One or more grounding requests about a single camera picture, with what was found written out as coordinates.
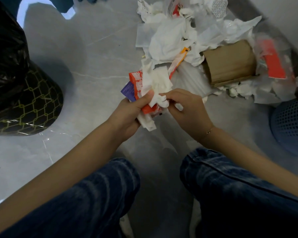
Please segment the person's right hand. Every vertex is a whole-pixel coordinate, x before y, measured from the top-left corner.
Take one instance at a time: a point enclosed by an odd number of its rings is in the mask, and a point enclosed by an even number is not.
[[[196,141],[200,142],[207,135],[207,131],[212,129],[213,124],[205,110],[201,96],[180,88],[160,95],[167,96],[170,100],[169,112],[180,127]],[[183,106],[182,111],[175,107],[176,103]]]

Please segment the person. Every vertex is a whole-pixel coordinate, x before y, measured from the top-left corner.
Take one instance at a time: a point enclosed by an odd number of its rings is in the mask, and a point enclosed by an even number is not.
[[[162,95],[180,127],[203,145],[180,167],[201,206],[199,236],[298,237],[298,177],[215,127],[200,96],[183,89]],[[122,100],[107,121],[4,200],[0,237],[122,237],[119,219],[140,177],[126,159],[110,159],[135,134],[136,117],[152,97],[150,91],[133,103]]]

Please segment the trash can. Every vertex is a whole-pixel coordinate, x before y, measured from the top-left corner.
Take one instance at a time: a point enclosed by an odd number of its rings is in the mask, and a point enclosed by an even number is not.
[[[28,54],[24,31],[0,3],[0,135],[34,135],[63,105],[60,87]]]
[[[275,139],[289,152],[298,155],[298,89],[296,99],[281,103],[270,117]]]

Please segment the forearm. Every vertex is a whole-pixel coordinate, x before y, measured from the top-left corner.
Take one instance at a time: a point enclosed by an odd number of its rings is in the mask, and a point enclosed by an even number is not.
[[[224,154],[259,178],[298,197],[298,176],[247,148],[223,130],[213,128],[200,143]]]
[[[0,204],[0,232],[101,168],[120,143],[110,124],[100,125],[63,158]]]

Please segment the person's left hand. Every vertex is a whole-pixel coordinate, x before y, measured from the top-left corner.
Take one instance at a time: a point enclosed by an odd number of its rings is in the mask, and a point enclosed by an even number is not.
[[[133,136],[140,127],[137,116],[141,112],[141,109],[150,103],[153,95],[153,90],[150,90],[145,96],[135,102],[131,103],[127,98],[123,99],[108,118],[107,122],[115,128],[121,142]]]

